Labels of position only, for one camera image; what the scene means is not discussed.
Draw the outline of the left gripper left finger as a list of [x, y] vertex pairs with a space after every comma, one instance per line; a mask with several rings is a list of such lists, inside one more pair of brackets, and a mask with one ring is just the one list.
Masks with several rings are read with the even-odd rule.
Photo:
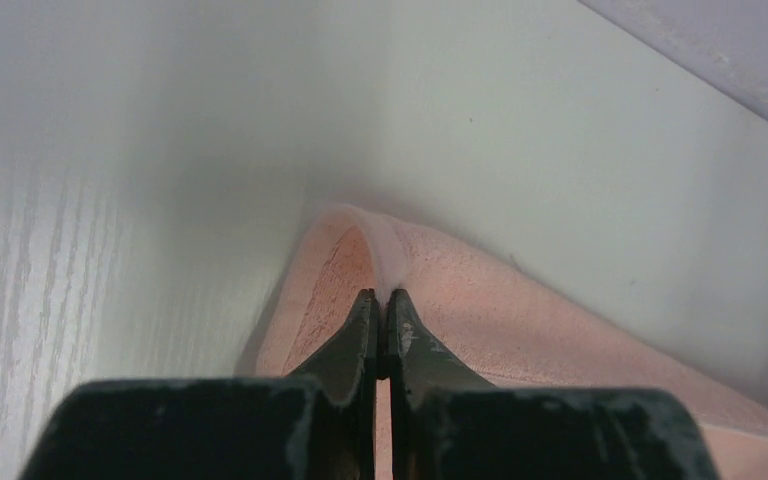
[[25, 479], [371, 479], [379, 305], [282, 377], [129, 379], [76, 387]]

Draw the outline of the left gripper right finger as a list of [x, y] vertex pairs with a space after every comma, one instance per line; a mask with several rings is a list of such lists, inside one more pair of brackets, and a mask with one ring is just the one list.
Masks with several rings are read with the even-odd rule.
[[386, 307], [397, 479], [714, 479], [685, 407], [645, 388], [501, 388], [422, 323]]

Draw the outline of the pink towel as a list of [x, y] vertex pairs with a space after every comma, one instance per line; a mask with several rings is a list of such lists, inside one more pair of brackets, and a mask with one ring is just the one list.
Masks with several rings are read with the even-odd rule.
[[359, 291], [405, 289], [422, 323], [507, 387], [664, 389], [699, 424], [720, 476], [768, 479], [768, 409], [633, 338], [512, 266], [434, 229], [349, 205], [303, 237], [253, 370], [281, 376], [344, 323]]

